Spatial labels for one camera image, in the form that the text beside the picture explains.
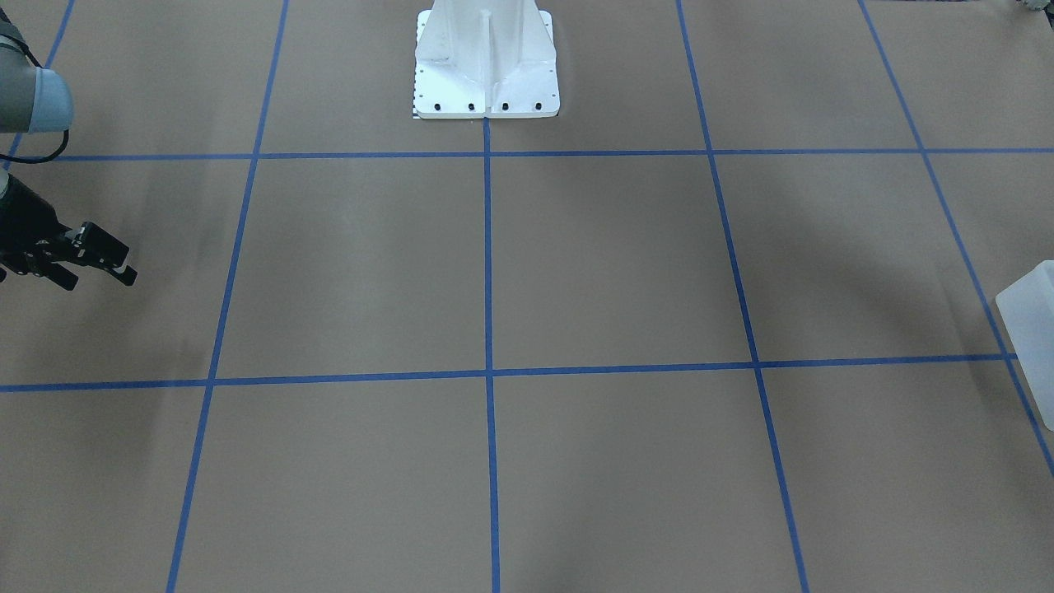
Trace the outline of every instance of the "white plastic container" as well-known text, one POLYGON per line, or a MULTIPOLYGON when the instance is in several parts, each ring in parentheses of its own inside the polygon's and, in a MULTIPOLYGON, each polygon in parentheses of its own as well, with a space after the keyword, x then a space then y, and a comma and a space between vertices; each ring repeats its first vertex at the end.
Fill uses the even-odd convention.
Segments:
POLYGON ((1054 259, 996 296, 1010 341, 1048 431, 1054 431, 1054 259))

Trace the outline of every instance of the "floor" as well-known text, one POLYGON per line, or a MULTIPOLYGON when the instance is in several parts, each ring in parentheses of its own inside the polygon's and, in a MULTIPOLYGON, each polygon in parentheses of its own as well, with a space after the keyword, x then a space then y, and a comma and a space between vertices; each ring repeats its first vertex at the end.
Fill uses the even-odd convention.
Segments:
POLYGON ((546 0, 560 117, 437 122, 428 4, 4 3, 140 275, 0 284, 0 591, 1054 590, 1042 15, 546 0))

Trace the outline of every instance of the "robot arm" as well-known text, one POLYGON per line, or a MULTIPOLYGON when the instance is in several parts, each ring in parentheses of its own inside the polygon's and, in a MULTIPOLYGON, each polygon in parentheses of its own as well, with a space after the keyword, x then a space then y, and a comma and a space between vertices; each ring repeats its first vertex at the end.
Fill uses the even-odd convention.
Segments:
POLYGON ((18 27, 0 8, 0 133, 62 132, 73 123, 73 97, 65 80, 32 56, 18 27))
MULTIPOLYGON (((0 133, 66 132, 73 122, 73 98, 62 77, 41 67, 3 8, 0 8, 0 133)), ((128 265, 129 248, 94 222, 71 229, 59 221, 55 207, 6 171, 0 169, 0 264, 19 275, 46 277, 66 290, 77 275, 59 264, 99 268, 132 285, 138 275, 128 265)), ((0 281, 7 272, 0 268, 0 281)))
MULTIPOLYGON (((0 263, 19 275, 46 277, 66 290, 77 275, 58 261, 99 268, 124 285, 138 275, 129 266, 129 248, 94 222, 77 229, 59 222, 55 209, 33 190, 0 170, 0 263)), ((0 269, 0 280, 6 272, 0 269)))

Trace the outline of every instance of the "black cable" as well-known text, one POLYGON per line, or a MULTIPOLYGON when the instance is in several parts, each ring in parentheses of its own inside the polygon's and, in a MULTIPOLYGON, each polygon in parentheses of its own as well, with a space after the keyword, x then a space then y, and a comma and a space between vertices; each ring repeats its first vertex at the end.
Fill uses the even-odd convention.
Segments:
POLYGON ((55 160, 55 158, 62 154, 65 150, 66 144, 70 143, 70 131, 66 130, 62 132, 62 143, 59 147, 55 149, 55 152, 48 154, 47 156, 42 156, 40 158, 22 158, 20 156, 11 156, 9 154, 0 154, 0 160, 7 160, 11 162, 20 162, 22 164, 40 164, 41 162, 48 162, 55 160))

